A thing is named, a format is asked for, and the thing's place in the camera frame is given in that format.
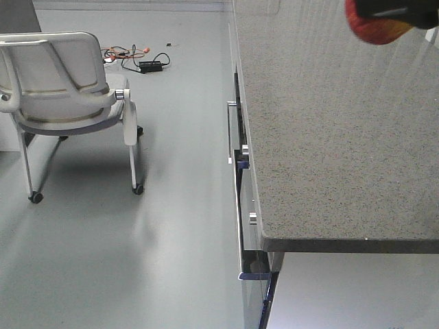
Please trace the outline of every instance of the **granite countertop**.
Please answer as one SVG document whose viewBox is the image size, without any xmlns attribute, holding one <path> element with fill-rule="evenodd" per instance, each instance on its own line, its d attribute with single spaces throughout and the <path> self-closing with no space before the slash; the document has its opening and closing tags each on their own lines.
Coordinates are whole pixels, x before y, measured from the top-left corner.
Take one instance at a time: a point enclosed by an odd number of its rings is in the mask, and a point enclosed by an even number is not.
<svg viewBox="0 0 439 329">
<path fill-rule="evenodd" d="M 359 41 L 344 1 L 267 1 L 235 3 L 263 249 L 439 253 L 439 49 Z"/>
</svg>

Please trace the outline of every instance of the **chair leg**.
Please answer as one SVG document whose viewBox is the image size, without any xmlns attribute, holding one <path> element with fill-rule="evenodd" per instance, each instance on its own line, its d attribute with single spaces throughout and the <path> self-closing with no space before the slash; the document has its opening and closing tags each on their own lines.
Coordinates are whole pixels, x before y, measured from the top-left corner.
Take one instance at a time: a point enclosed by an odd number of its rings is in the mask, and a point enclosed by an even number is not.
<svg viewBox="0 0 439 329">
<path fill-rule="evenodd" d="M 140 195 L 143 193 L 143 185 L 137 182 L 134 157 L 134 147 L 137 144 L 139 129 L 137 127 L 136 104 L 131 101 L 129 90 L 126 90 L 126 98 L 123 102 L 123 139 L 125 144 L 130 148 L 131 187 L 134 194 Z"/>
<path fill-rule="evenodd" d="M 131 187 L 132 192 L 136 195 L 143 193 L 143 185 L 137 182 L 136 177 L 136 160 L 134 157 L 134 145 L 130 145 L 130 166 L 131 166 Z"/>
<path fill-rule="evenodd" d="M 27 157 L 27 147 L 25 142 L 25 133 L 17 127 L 17 134 L 19 137 L 21 162 L 23 163 L 23 172 L 26 181 L 27 198 L 34 204 L 37 204 L 43 200 L 43 194 L 34 191 L 32 188 L 32 179 L 30 177 L 29 158 Z"/>
</svg>

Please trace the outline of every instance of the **chair seat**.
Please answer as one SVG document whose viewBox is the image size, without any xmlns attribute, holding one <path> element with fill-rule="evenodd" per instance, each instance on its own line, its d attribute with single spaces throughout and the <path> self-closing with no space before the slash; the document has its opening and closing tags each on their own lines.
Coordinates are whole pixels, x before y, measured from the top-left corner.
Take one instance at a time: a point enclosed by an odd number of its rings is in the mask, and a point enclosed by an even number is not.
<svg viewBox="0 0 439 329">
<path fill-rule="evenodd" d="M 110 89 L 129 88 L 128 80 L 120 74 L 106 74 L 106 81 Z M 20 111 L 13 115 L 16 122 L 26 131 L 33 134 L 48 136 L 70 136 L 96 132 L 112 125 L 115 125 L 123 110 L 123 102 L 116 101 L 110 108 L 103 108 L 98 115 L 77 121 L 60 122 L 41 122 L 26 119 Z"/>
</svg>

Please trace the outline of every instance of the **black power brick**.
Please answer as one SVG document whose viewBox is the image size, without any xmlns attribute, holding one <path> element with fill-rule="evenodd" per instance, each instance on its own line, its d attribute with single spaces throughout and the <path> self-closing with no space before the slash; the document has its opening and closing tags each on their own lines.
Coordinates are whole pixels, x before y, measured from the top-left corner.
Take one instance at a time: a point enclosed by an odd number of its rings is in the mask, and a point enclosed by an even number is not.
<svg viewBox="0 0 439 329">
<path fill-rule="evenodd" d="M 163 71 L 163 64 L 160 60 L 148 60 L 146 62 L 139 62 L 140 73 L 145 74 L 149 72 Z"/>
</svg>

